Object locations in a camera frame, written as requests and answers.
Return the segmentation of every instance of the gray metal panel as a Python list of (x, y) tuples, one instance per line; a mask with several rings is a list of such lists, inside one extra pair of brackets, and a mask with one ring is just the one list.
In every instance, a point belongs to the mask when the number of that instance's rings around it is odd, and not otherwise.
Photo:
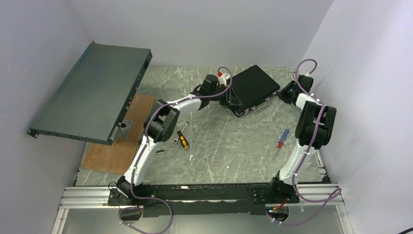
[(90, 44), (29, 134), (111, 144), (150, 59), (150, 49)]
[[(318, 207), (290, 207), (286, 223), (307, 219)], [(118, 209), (70, 209), (63, 234), (136, 234), (138, 232), (119, 225)], [(168, 223), (168, 216), (142, 218), (134, 225), (146, 232), (156, 233)], [(343, 229), (335, 206), (327, 206), (310, 222), (299, 226), (283, 226), (264, 215), (249, 214), (200, 214), (175, 215), (166, 234), (342, 234)]]

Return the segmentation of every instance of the marble tabletop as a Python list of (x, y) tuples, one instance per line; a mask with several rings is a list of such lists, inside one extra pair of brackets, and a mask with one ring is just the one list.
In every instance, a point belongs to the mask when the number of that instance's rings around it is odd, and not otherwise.
[[(230, 67), (237, 74), (247, 67)], [(287, 67), (263, 68), (283, 88), (292, 80), (293, 70)], [(217, 67), (148, 68), (139, 86), (139, 94), (152, 95), (165, 101), (185, 97), (207, 74), (216, 74)], [(228, 108), (210, 102), (204, 109), (180, 115), (181, 129), (190, 121), (185, 137), (190, 148), (183, 149), (173, 140), (162, 146), (145, 177), (146, 184), (202, 184), (269, 182), (287, 162), (294, 144), (294, 131), (300, 110), (277, 97), (263, 112), (236, 117)], [(290, 134), (283, 147), (275, 153), (278, 141), (288, 128)], [(79, 169), (77, 186), (107, 185), (120, 175)], [(321, 181), (318, 162), (312, 157), (305, 165), (300, 181)]]

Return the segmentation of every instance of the white wall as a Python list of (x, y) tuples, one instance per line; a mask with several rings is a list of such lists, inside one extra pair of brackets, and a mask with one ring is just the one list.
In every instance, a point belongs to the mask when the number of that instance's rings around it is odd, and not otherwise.
[(69, 0), (96, 43), (151, 66), (295, 66), (333, 0)]
[(0, 233), (50, 233), (80, 141), (27, 135), (90, 43), (65, 0), (0, 2)]
[(412, 45), (412, 1), (334, 0), (304, 56), (338, 110), (321, 152), (356, 234), (413, 226)]

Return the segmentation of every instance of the brown wooden panel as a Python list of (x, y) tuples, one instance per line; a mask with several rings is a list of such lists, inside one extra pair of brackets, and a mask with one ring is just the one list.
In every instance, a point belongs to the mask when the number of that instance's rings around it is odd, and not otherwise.
[(113, 144), (101, 145), (92, 143), (82, 161), (81, 167), (116, 174), (124, 174), (132, 163), (142, 137), (143, 124), (152, 109), (155, 97), (135, 95), (126, 113), (125, 119), (132, 120), (128, 137), (115, 138)]

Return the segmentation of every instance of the wrench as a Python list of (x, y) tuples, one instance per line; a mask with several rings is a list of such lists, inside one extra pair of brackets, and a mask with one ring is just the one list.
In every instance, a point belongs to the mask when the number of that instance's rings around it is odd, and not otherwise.
[[(184, 128), (182, 129), (182, 131), (181, 131), (182, 134), (183, 134), (184, 131), (187, 129), (187, 127), (188, 127), (188, 125), (189, 125), (190, 123), (191, 123), (191, 122), (189, 122), (189, 121), (187, 121), (187, 122), (185, 123), (185, 127), (184, 127)], [(178, 144), (178, 142), (179, 142), (179, 138), (173, 140), (173, 143), (174, 143), (174, 144)]]

